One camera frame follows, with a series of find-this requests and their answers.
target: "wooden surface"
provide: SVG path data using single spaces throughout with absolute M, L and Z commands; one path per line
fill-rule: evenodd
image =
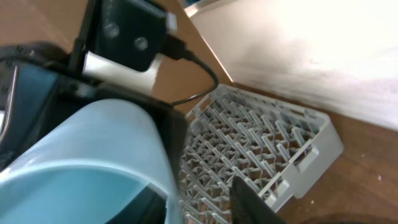
M 18 44 L 32 40 L 49 40 L 69 51 L 77 37 L 88 0 L 2 0 L 0 7 L 0 44 Z M 175 0 L 158 3 L 176 15 L 176 36 L 187 43 L 218 75 L 220 82 L 231 85 L 217 59 L 195 26 Z M 189 97 L 212 85 L 198 66 L 184 60 L 165 58 L 153 88 L 153 96 L 172 102 Z M 177 108 L 188 112 L 198 101 Z
M 308 193 L 290 199 L 279 215 L 287 223 L 398 223 L 398 132 L 314 109 L 329 114 L 345 149 Z

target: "wire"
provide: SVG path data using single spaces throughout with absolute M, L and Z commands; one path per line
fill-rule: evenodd
M 216 73 L 205 62 L 200 60 L 195 54 L 193 54 L 189 50 L 186 50 L 185 53 L 186 54 L 183 56 L 183 58 L 185 60 L 192 61 L 193 63 L 199 65 L 199 67 L 204 69 L 204 71 L 206 71 L 207 74 L 209 74 L 209 76 L 213 79 L 214 84 L 213 84 L 213 86 L 211 88 L 209 88 L 206 91 L 203 91 L 203 92 L 198 93 L 196 95 L 193 95 L 193 96 L 190 96 L 188 98 L 185 98 L 185 99 L 182 99 L 182 100 L 178 100 L 178 101 L 175 101 L 175 102 L 171 103 L 172 106 L 180 105 L 180 104 L 183 104 L 183 103 L 187 103 L 187 102 L 195 100 L 195 99 L 197 99 L 199 97 L 205 96 L 205 95 L 209 94 L 211 91 L 215 90 L 217 88 L 218 84 L 220 83 L 218 81 Z

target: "black cable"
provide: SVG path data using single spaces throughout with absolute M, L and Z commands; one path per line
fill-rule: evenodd
M 218 84 L 220 83 L 218 81 L 216 73 L 205 62 L 200 60 L 193 52 L 186 49 L 184 41 L 182 41 L 174 36 L 169 35 L 160 52 L 174 60 L 179 60 L 181 58 L 184 58 L 185 60 L 191 61 L 191 62 L 199 65 L 202 69 L 204 69 L 204 71 L 207 72 L 207 74 L 209 74 L 209 76 L 214 81 L 213 86 L 211 88 L 209 88 L 208 90 L 205 90 L 201 93 L 190 96 L 188 98 L 175 101 L 175 102 L 171 103 L 172 106 L 180 105 L 182 103 L 186 103 L 186 102 L 195 100 L 199 97 L 205 96 L 208 93 L 210 93 L 211 91 L 215 90 L 217 88 Z

